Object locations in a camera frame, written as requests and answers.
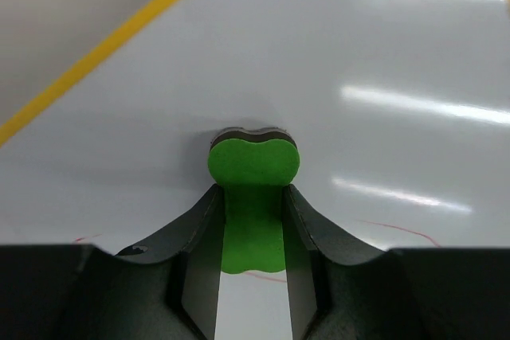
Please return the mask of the yellow framed whiteboard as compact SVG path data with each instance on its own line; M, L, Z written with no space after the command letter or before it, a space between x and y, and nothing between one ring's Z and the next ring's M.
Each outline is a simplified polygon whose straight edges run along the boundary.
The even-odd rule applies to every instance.
M227 127L287 131L375 248L509 251L509 0L1 0L1 248L118 254L219 186ZM221 266L212 339L295 339L286 264Z

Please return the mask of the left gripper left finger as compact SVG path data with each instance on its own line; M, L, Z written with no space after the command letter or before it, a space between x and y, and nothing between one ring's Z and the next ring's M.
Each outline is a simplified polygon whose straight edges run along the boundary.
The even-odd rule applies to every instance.
M212 339L223 192L112 255L92 244L1 248L4 339Z

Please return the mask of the green whiteboard eraser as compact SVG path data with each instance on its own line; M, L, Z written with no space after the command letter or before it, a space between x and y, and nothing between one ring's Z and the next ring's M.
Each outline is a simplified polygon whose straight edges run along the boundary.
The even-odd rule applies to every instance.
M227 127L212 139L207 166L225 199L222 271L283 271L282 192L300 167L291 135L278 127Z

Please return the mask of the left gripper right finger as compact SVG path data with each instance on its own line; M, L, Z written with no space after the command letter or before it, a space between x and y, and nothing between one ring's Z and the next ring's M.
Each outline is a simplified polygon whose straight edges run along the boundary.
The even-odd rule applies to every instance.
M295 339L506 339L506 248L375 248L282 193Z

